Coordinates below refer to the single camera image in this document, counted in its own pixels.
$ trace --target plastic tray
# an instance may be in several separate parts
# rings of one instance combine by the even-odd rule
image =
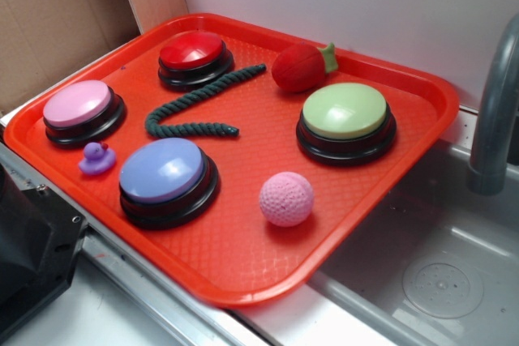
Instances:
[[[237,139],[195,138],[216,162],[222,189],[198,219],[165,231],[130,224],[119,205],[118,175],[137,148],[154,139],[144,119],[176,99],[157,77],[161,47],[174,34],[215,32],[233,53],[236,67],[265,63],[266,73],[165,121],[224,122],[240,129]],[[325,84],[354,81],[381,91],[397,120],[397,138],[388,154],[370,164],[334,168],[298,149],[295,127],[311,93],[284,93],[269,69],[278,53],[301,38],[227,19],[198,14],[172,19],[112,52],[22,109],[9,123],[9,147],[60,186],[109,229],[166,275],[197,297],[222,307],[239,307],[281,297],[303,283],[355,226],[439,138],[456,117],[452,86],[433,75],[337,50],[339,71]],[[62,150],[45,137],[46,101],[61,88],[101,79],[127,104],[124,124],[106,142],[118,155],[114,169],[99,177],[78,169],[82,150]],[[275,173],[301,173],[313,185],[315,207],[304,223],[277,228],[263,217],[259,193]]]

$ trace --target green rope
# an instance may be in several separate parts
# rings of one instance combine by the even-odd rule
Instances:
[[[254,76],[263,73],[267,67],[265,64],[249,66],[221,76],[216,81],[192,92],[180,96],[177,100],[170,101],[153,110],[146,117],[146,131],[157,138],[181,138],[192,135],[208,135],[218,137],[238,137],[239,129],[225,123],[184,123],[182,125],[159,125],[159,122],[175,113],[188,109],[192,105],[207,100],[228,87],[241,83]]]

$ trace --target sink drain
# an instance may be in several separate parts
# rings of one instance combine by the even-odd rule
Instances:
[[[483,299],[478,272],[449,254],[434,254],[413,261],[403,278],[404,292],[419,310],[436,318],[460,318]]]

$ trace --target sink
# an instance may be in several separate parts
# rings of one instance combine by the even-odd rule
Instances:
[[[436,143],[310,286],[396,344],[517,344],[519,170],[500,194],[474,194],[469,153]]]

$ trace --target pink ball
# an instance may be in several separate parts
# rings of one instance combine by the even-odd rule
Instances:
[[[295,226],[311,214],[314,190],[300,174],[278,173],[263,184],[259,193],[259,207],[265,218],[276,226]]]

